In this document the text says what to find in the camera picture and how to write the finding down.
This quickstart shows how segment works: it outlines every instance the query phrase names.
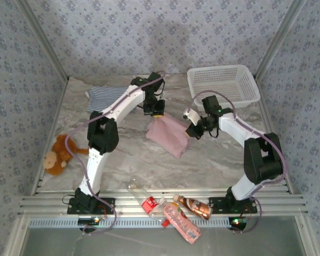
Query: glass panel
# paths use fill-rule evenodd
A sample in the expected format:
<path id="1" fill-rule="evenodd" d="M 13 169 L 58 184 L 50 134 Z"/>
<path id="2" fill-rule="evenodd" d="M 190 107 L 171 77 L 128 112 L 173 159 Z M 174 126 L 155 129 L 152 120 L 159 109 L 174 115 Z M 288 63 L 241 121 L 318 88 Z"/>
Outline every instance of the glass panel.
<path id="1" fill-rule="evenodd" d="M 83 236 L 77 228 L 30 229 L 21 256 L 36 255 L 298 256 L 305 253 L 294 217 L 265 217 L 248 234 L 233 234 L 225 228 L 202 228 L 201 237 L 193 245 L 174 228 L 116 228 L 109 234 L 96 236 Z"/>

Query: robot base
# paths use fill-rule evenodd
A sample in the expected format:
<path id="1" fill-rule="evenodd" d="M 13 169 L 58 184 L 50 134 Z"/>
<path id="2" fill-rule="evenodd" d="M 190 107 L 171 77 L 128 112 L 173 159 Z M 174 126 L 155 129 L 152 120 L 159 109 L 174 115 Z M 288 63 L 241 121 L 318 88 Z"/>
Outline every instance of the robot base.
<path id="1" fill-rule="evenodd" d="M 115 207 L 114 198 L 101 198 L 112 207 Z M 95 197 L 84 194 L 80 188 L 75 191 L 75 197 L 71 198 L 68 205 L 68 214 L 95 214 L 109 215 L 114 214 L 112 209 L 104 203 L 98 201 Z"/>
<path id="2" fill-rule="evenodd" d="M 212 214 L 252 214 L 257 213 L 256 202 L 251 199 L 237 201 L 231 191 L 227 190 L 225 197 L 209 197 Z"/>

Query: cable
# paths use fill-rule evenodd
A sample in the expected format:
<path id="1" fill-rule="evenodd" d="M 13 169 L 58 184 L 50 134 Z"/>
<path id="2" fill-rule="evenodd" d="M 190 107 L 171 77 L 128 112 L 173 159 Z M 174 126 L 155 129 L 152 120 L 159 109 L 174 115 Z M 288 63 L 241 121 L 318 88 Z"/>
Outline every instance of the cable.
<path id="1" fill-rule="evenodd" d="M 245 206 L 245 207 L 243 208 L 243 212 L 242 212 L 242 214 L 238 217 L 238 219 L 240 219 L 240 218 L 243 216 L 243 214 L 245 213 L 245 210 L 248 210 L 248 211 L 250 212 L 250 217 L 248 218 L 248 220 L 251 219 L 252 212 L 251 212 L 250 208 L 247 207 L 247 206 Z"/>
<path id="2" fill-rule="evenodd" d="M 103 211 L 105 213 L 105 218 L 108 218 L 108 215 L 107 215 L 107 211 L 106 211 L 106 208 L 104 207 L 104 205 L 99 205 L 98 208 L 103 208 Z"/>
<path id="3" fill-rule="evenodd" d="M 158 93 L 158 94 L 154 93 L 155 96 L 160 96 L 160 95 L 164 92 L 165 84 L 166 84 L 166 83 L 165 83 L 165 81 L 164 81 L 163 86 L 162 86 L 161 93 Z"/>
<path id="4" fill-rule="evenodd" d="M 231 100 L 229 100 L 226 96 L 224 96 L 223 94 L 221 94 L 221 93 L 219 93 L 219 92 L 212 91 L 212 90 L 205 90 L 205 91 L 202 91 L 202 92 L 196 94 L 196 95 L 193 97 L 193 99 L 192 99 L 192 101 L 191 101 L 191 103 L 190 103 L 190 105 L 189 105 L 189 107 L 188 107 L 188 109 L 187 109 L 187 112 L 188 112 L 188 113 L 189 113 L 190 110 L 191 110 L 191 107 L 192 107 L 192 104 L 193 104 L 194 100 L 195 100 L 199 95 L 201 95 L 202 93 L 214 93 L 214 94 L 217 94 L 217 95 L 219 95 L 219 96 L 222 96 L 224 99 L 226 99 L 226 100 L 230 103 L 230 105 L 231 105 L 231 107 L 232 107 L 232 109 L 233 109 L 233 116 L 234 116 L 235 121 L 236 121 L 241 127 L 245 128 L 246 130 L 250 131 L 251 133 L 253 133 L 253 134 L 255 134 L 255 135 L 257 135 L 257 136 L 259 136 L 259 137 L 261 137 L 261 138 L 263 138 L 266 142 L 268 142 L 268 143 L 275 149 L 275 151 L 277 152 L 277 154 L 279 155 L 279 158 L 280 158 L 280 160 L 281 160 L 282 169 L 283 169 L 281 177 L 278 178 L 277 180 L 274 180 L 274 181 L 266 181 L 266 182 L 261 183 L 260 186 L 258 186 L 253 192 L 250 193 L 249 198 L 250 198 L 250 199 L 254 199 L 254 200 L 256 201 L 256 203 L 258 204 L 258 206 L 259 206 L 259 209 L 260 209 L 259 217 L 257 218 L 255 224 L 254 224 L 250 229 L 248 229 L 248 230 L 246 230 L 246 231 L 238 230 L 238 232 L 240 232 L 240 233 L 248 233 L 248 232 L 251 232 L 251 231 L 253 231 L 253 230 L 258 226 L 258 224 L 260 223 L 261 218 L 262 218 L 262 206 L 261 206 L 260 202 L 257 200 L 257 198 L 253 197 L 253 195 L 254 195 L 256 192 L 258 192 L 264 185 L 273 185 L 273 184 L 277 184 L 277 183 L 283 181 L 284 178 L 285 178 L 285 176 L 286 176 L 286 174 L 287 174 L 287 170 L 288 170 L 287 162 L 286 162 L 286 160 L 284 159 L 284 156 L 283 156 L 281 150 L 280 150 L 270 139 L 268 139 L 267 137 L 265 137 L 263 134 L 261 134 L 261 133 L 255 131 L 255 130 L 253 130 L 251 127 L 247 126 L 246 124 L 244 124 L 243 122 L 241 122 L 241 121 L 238 119 L 238 117 L 236 116 L 236 108 L 235 108 L 235 105 L 231 102 Z"/>
<path id="5" fill-rule="evenodd" d="M 216 134 L 216 136 L 213 136 L 213 135 L 212 135 L 212 133 L 211 133 L 210 131 L 209 131 L 209 135 L 210 135 L 211 137 L 215 138 L 215 139 L 216 139 L 216 138 L 218 138 L 218 135 L 219 135 L 218 128 L 217 128 L 217 134 Z"/>
<path id="6" fill-rule="evenodd" d="M 62 197 L 62 203 L 66 204 L 66 205 L 69 205 L 69 204 L 67 204 L 67 203 L 64 202 L 64 198 L 65 198 L 66 196 L 71 196 L 71 197 L 74 197 L 74 196 L 73 196 L 73 195 L 64 195 L 64 197 Z"/>
<path id="7" fill-rule="evenodd" d="M 91 187 L 91 185 L 90 185 L 90 183 L 89 183 L 89 176 L 88 176 L 88 174 L 87 174 L 86 166 L 84 165 L 84 163 L 82 162 L 82 160 L 81 160 L 74 152 L 72 152 L 71 149 L 69 148 L 69 145 L 68 145 L 68 140 L 69 140 L 69 138 L 70 138 L 73 134 L 75 134 L 78 130 L 80 130 L 81 128 L 87 126 L 88 124 L 90 124 L 90 123 L 92 123 L 92 122 L 94 122 L 94 121 L 96 121 L 96 120 L 98 120 L 98 119 L 101 119 L 102 117 L 105 117 L 105 116 L 108 115 L 111 111 L 114 111 L 126 98 L 129 97 L 130 94 L 132 94 L 132 93 L 134 93 L 135 91 L 140 90 L 140 89 L 142 89 L 142 88 L 144 88 L 144 87 L 146 87 L 146 86 L 148 86 L 148 85 L 152 85 L 152 84 L 154 84 L 154 83 L 162 80 L 164 77 L 165 77 L 165 73 L 164 73 L 161 77 L 159 77 L 159 78 L 157 78 L 157 79 L 155 79 L 155 80 L 153 80 L 153 81 L 151 81 L 151 82 L 149 82 L 149 83 L 146 83 L 146 84 L 144 84 L 144 85 L 142 85 L 142 86 L 139 86 L 139 87 L 133 89 L 133 90 L 130 91 L 128 94 L 126 94 L 125 96 L 123 96 L 123 98 L 121 98 L 120 101 L 116 102 L 111 109 L 109 109 L 108 111 L 106 111 L 105 113 L 103 113 L 103 114 L 100 115 L 100 116 L 97 116 L 97 117 L 95 117 L 95 118 L 93 118 L 93 119 L 88 120 L 87 122 L 84 122 L 83 124 L 81 124 L 81 125 L 78 126 L 77 128 L 73 129 L 73 130 L 66 136 L 66 138 L 65 138 L 65 147 L 66 147 L 66 149 L 69 151 L 69 153 L 70 153 L 75 159 L 77 159 L 77 160 L 79 161 L 79 163 L 81 164 L 81 166 L 82 166 L 82 171 L 83 171 L 83 174 L 84 174 L 85 180 L 86 180 L 86 185 L 87 185 L 88 190 L 90 191 L 91 195 L 92 195 L 94 198 L 96 198 L 98 201 L 100 201 L 100 202 L 104 203 L 106 206 L 108 206 L 108 207 L 113 211 L 113 213 L 114 213 L 114 220 L 113 220 L 113 222 L 111 223 L 111 225 L 110 225 L 108 228 L 106 228 L 106 229 L 104 229 L 104 230 L 102 230 L 102 231 L 94 232 L 94 233 L 85 233 L 85 232 L 84 232 L 84 229 L 83 229 L 83 234 L 87 234 L 87 235 L 99 235 L 99 234 L 103 234 L 103 233 L 111 230 L 111 229 L 113 228 L 113 226 L 115 225 L 115 223 L 116 223 L 117 213 L 116 213 L 114 207 L 112 207 L 112 206 L 111 206 L 108 202 L 106 202 L 105 200 L 100 199 L 100 198 L 94 193 L 94 191 L 92 190 L 92 187 Z"/>

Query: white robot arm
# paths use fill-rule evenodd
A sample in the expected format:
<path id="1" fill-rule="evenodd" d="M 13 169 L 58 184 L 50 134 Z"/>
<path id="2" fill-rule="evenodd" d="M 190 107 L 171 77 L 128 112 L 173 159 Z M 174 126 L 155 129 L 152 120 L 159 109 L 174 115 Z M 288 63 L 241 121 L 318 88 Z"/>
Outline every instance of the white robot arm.
<path id="1" fill-rule="evenodd" d="M 266 136 L 281 149 L 277 135 L 274 133 L 264 134 L 262 131 L 252 128 L 237 115 L 234 115 L 231 109 L 222 109 L 215 96 L 205 98 L 203 105 L 208 117 L 200 117 L 192 109 L 184 112 L 184 118 L 192 122 L 186 131 L 187 134 L 200 139 L 205 131 L 220 129 L 232 136 L 244 148 L 245 174 L 229 191 L 235 201 L 248 199 L 263 183 L 283 173 L 277 152 L 257 134 Z M 261 151 L 267 152 L 267 156 L 262 157 Z"/>
<path id="2" fill-rule="evenodd" d="M 136 85 L 130 85 L 126 92 L 117 99 L 116 102 L 122 100 L 125 95 L 129 95 L 132 90 L 137 88 Z M 110 112 L 112 106 L 104 110 L 104 112 L 110 112 L 105 116 L 107 119 L 113 119 L 116 122 L 116 126 L 119 126 L 121 121 L 126 117 L 126 115 L 135 108 L 138 104 L 143 103 L 145 100 L 145 92 L 142 90 L 137 90 L 130 94 L 114 111 Z M 103 172 L 103 167 L 110 155 L 110 152 L 105 152 L 100 154 L 100 151 L 96 147 L 89 148 L 89 160 L 87 163 L 87 173 L 89 176 L 89 184 L 94 191 L 98 193 L 100 191 L 101 176 Z M 86 195 L 91 195 L 89 188 L 86 183 L 86 178 L 84 177 L 79 188 Z"/>
<path id="3" fill-rule="evenodd" d="M 137 77 L 133 79 L 126 92 L 110 107 L 102 112 L 94 111 L 90 115 L 90 119 L 94 120 L 89 123 L 87 131 L 89 141 L 87 177 L 84 176 L 80 186 L 75 191 L 75 198 L 72 198 L 69 202 L 72 211 L 73 209 L 78 209 L 77 212 L 79 213 L 95 211 L 98 200 L 92 196 L 92 192 L 98 195 L 100 191 L 103 167 L 110 153 L 118 144 L 117 127 L 126 115 L 141 103 L 145 115 L 158 116 L 164 114 L 165 101 L 158 100 L 154 94 L 163 83 L 164 80 L 158 73 L 152 73 L 147 79 Z"/>

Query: plastic basket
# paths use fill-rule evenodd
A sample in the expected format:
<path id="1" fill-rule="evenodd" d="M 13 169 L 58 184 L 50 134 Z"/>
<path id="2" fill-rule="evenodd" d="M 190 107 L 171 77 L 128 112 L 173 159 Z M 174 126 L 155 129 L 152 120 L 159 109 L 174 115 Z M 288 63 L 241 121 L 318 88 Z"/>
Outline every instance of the plastic basket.
<path id="1" fill-rule="evenodd" d="M 192 68 L 187 71 L 187 80 L 192 98 L 202 91 L 213 90 L 225 95 L 236 108 L 246 107 L 261 98 L 253 76 L 244 65 Z M 216 94 L 202 93 L 194 100 L 199 111 L 204 111 L 202 100 L 211 95 Z M 222 108 L 231 107 L 222 96 L 216 96 Z"/>

